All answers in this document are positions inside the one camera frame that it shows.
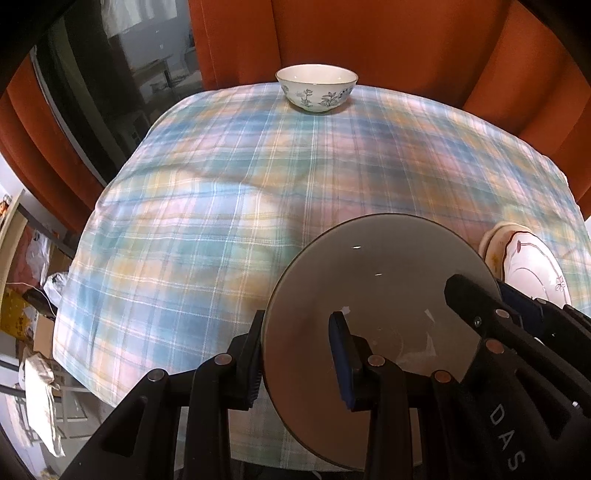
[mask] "white plate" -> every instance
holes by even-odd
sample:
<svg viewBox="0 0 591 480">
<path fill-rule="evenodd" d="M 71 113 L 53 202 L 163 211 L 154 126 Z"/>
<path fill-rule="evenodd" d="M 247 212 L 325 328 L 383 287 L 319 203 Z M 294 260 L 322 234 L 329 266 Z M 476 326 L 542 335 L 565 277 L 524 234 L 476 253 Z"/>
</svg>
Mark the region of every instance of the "white plate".
<svg viewBox="0 0 591 480">
<path fill-rule="evenodd" d="M 505 248 L 503 280 L 520 292 L 570 305 L 569 288 L 552 252 L 532 233 L 515 232 Z"/>
<path fill-rule="evenodd" d="M 505 258 L 505 247 L 515 232 L 531 232 L 530 229 L 516 223 L 507 223 L 500 227 L 492 236 L 486 249 L 484 260 L 492 274 L 503 280 L 503 260 Z"/>
<path fill-rule="evenodd" d="M 523 230 L 526 232 L 530 231 L 530 229 L 528 229 L 527 227 L 524 227 L 522 225 L 519 225 L 518 223 L 507 222 L 507 221 L 503 220 L 502 222 L 497 223 L 493 228 L 491 228 L 490 230 L 485 232 L 485 234 L 482 236 L 482 240 L 480 240 L 480 244 L 478 245 L 478 255 L 480 255 L 482 258 L 484 258 L 486 255 L 486 250 L 488 249 L 488 246 L 491 243 L 491 239 L 492 239 L 493 235 L 502 226 L 508 226 L 508 225 L 517 225 L 520 230 Z"/>
<path fill-rule="evenodd" d="M 340 399 L 328 340 L 335 310 L 374 353 L 404 370 L 443 368 L 463 378 L 480 337 L 445 303 L 445 283 L 456 273 L 500 300 L 476 251 L 445 227 L 409 215 L 342 223 L 295 258 L 271 296 L 262 346 L 269 396 L 304 447 L 337 465 L 365 464 L 369 413 L 351 413 Z"/>
</svg>

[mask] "yellow package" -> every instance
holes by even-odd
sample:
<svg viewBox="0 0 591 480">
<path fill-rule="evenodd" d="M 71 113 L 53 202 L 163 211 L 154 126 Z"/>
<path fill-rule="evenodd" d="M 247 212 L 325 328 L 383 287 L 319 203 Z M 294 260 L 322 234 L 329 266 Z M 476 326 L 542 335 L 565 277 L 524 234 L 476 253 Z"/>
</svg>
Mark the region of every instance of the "yellow package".
<svg viewBox="0 0 591 480">
<path fill-rule="evenodd" d="M 6 288 L 0 309 L 0 329 L 18 340 L 33 339 L 38 313 L 17 292 Z"/>
</svg>

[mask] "box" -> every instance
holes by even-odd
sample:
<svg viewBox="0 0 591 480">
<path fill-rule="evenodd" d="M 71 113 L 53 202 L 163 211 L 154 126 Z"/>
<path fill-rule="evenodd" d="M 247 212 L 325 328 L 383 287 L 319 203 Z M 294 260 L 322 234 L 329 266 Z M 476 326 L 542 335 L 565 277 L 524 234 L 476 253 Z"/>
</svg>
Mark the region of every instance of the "box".
<svg viewBox="0 0 591 480">
<path fill-rule="evenodd" d="M 72 259 L 52 244 L 47 276 L 57 272 L 67 272 L 70 265 L 72 265 Z"/>
<path fill-rule="evenodd" d="M 33 338 L 37 321 L 36 309 L 17 292 L 6 288 L 0 308 L 0 329 L 17 340 L 27 341 Z"/>
<path fill-rule="evenodd" d="M 37 329 L 33 340 L 33 351 L 53 360 L 53 329 L 55 322 L 43 315 L 37 319 Z"/>
</svg>

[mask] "cloth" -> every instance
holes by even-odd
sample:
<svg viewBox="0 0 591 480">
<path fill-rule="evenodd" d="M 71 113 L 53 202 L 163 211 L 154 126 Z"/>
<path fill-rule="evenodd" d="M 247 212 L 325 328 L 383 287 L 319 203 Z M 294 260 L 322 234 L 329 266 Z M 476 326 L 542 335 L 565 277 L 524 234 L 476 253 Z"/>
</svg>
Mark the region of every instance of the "cloth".
<svg viewBox="0 0 591 480">
<path fill-rule="evenodd" d="M 175 18 L 177 4 L 176 0 L 101 0 L 100 14 L 105 33 L 111 38 L 141 22 Z"/>
<path fill-rule="evenodd" d="M 63 457 L 65 453 L 56 428 L 56 408 L 51 392 L 53 381 L 53 371 L 39 353 L 25 360 L 25 395 L 29 426 L 39 435 L 52 455 Z"/>
<path fill-rule="evenodd" d="M 379 212 L 429 218 L 474 249 L 500 220 L 527 225 L 591 314 L 589 236 L 549 158 L 432 100 L 357 86 L 310 115 L 270 83 L 196 94 L 154 124 L 86 225 L 54 357 L 115 405 L 153 368 L 226 351 L 302 248 Z M 263 385 L 231 413 L 230 441 L 236 459 L 332 468 L 287 433 Z"/>
</svg>

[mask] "bowl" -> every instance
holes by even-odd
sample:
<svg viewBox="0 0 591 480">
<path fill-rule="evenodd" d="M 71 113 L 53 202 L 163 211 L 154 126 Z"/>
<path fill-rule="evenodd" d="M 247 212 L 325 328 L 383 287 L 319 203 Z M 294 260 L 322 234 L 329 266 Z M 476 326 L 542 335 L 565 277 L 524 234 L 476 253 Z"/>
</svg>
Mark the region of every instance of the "bowl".
<svg viewBox="0 0 591 480">
<path fill-rule="evenodd" d="M 342 105 L 359 79 L 351 70 L 322 64 L 285 67 L 275 77 L 287 99 L 309 112 L 327 112 Z"/>
</svg>

